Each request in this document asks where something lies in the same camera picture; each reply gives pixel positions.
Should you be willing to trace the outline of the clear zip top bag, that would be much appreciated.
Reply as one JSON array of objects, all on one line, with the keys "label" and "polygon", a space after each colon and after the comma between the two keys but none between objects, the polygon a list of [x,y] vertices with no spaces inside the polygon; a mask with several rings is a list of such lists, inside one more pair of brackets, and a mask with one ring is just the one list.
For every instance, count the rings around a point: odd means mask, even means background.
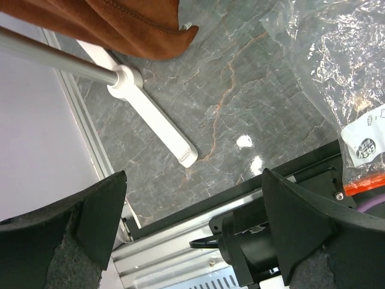
[{"label": "clear zip top bag", "polygon": [[349,196],[384,185],[384,2],[278,1],[262,25],[337,131]]}]

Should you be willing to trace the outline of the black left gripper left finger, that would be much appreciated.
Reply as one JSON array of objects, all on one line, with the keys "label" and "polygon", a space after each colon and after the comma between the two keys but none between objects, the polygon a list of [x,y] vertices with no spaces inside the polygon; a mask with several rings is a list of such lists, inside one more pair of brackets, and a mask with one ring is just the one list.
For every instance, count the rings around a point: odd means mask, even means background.
[{"label": "black left gripper left finger", "polygon": [[1,222],[1,288],[99,288],[125,202],[117,172]]}]

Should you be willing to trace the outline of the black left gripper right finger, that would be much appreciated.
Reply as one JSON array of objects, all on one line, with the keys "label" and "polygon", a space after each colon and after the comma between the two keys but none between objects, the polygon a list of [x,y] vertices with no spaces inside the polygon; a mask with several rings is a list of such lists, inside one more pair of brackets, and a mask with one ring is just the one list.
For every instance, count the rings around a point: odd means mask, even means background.
[{"label": "black left gripper right finger", "polygon": [[384,219],[345,207],[265,169],[262,193],[290,288],[384,288]]}]

